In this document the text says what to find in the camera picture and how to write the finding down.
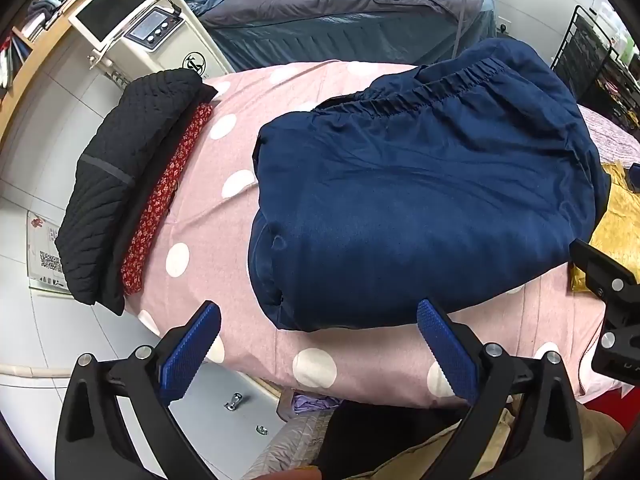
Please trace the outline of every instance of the pink polka dot bedsheet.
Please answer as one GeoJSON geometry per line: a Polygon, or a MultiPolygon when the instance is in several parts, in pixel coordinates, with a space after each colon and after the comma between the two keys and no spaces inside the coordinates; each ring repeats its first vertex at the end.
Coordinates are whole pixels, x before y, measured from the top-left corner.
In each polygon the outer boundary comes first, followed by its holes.
{"type": "MultiPolygon", "coordinates": [[[[127,297],[127,308],[162,335],[185,323],[204,300],[213,300],[222,311],[222,330],[207,357],[283,386],[373,404],[456,402],[415,325],[277,330],[258,306],[247,271],[258,209],[252,151],[260,127],[409,68],[294,63],[207,81],[218,90],[212,117],[158,229],[143,290],[127,297]]],[[[617,385],[590,367],[603,314],[596,297],[568,291],[565,265],[451,317],[468,324],[483,342],[498,342],[511,354],[559,351],[575,395],[588,400],[617,385]]]]}

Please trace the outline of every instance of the white machine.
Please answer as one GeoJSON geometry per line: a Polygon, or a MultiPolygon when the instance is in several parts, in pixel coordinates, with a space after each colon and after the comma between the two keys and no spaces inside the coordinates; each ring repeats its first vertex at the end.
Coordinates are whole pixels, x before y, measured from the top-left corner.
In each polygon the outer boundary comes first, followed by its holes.
{"type": "Polygon", "coordinates": [[[96,61],[129,81],[180,67],[203,79],[233,72],[184,0],[87,0],[69,22],[94,46],[96,61]]]}

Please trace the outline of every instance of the red floral fabric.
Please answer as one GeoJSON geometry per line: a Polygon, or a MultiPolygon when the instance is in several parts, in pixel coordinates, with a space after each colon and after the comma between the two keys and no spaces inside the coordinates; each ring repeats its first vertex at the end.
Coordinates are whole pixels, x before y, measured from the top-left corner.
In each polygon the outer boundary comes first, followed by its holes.
{"type": "Polygon", "coordinates": [[[213,107],[210,104],[201,104],[196,108],[174,156],[146,202],[146,207],[142,212],[140,222],[138,222],[138,228],[131,239],[127,255],[120,267],[125,294],[135,294],[142,290],[142,269],[151,250],[154,235],[169,207],[171,197],[178,186],[180,174],[200,136],[200,131],[209,120],[212,111],[213,107]]]}

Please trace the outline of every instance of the paper poster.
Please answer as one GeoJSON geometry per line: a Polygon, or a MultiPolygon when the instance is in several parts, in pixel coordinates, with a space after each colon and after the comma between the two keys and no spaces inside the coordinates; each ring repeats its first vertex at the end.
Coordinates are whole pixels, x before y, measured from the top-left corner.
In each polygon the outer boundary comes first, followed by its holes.
{"type": "Polygon", "coordinates": [[[65,275],[55,241],[58,226],[29,211],[27,213],[27,274],[43,285],[66,288],[65,275]]]}

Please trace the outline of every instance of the qr code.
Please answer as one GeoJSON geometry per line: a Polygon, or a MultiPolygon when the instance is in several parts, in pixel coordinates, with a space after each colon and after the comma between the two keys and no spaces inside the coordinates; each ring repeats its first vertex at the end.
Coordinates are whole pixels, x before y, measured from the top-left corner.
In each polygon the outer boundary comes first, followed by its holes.
{"type": "Polygon", "coordinates": [[[62,265],[60,264],[60,258],[51,256],[43,251],[40,251],[40,265],[45,269],[55,270],[62,273],[62,265]]]}

